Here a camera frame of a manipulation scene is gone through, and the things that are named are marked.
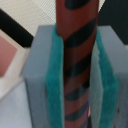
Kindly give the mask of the gripper grey teal left finger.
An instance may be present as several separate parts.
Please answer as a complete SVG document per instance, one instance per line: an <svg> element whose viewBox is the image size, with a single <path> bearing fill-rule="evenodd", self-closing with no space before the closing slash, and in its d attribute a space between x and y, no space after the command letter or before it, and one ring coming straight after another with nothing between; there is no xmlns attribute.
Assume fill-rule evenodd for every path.
<svg viewBox="0 0 128 128"><path fill-rule="evenodd" d="M33 128L64 128L63 40L55 25L38 28L22 75Z"/></svg>

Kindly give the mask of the gripper grey teal right finger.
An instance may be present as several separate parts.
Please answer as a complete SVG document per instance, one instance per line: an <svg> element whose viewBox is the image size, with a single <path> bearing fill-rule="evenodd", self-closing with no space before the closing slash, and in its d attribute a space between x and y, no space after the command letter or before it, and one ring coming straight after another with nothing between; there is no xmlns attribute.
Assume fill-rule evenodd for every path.
<svg viewBox="0 0 128 128"><path fill-rule="evenodd" d="M110 26L97 29L89 104L92 128L128 128L128 49Z"/></svg>

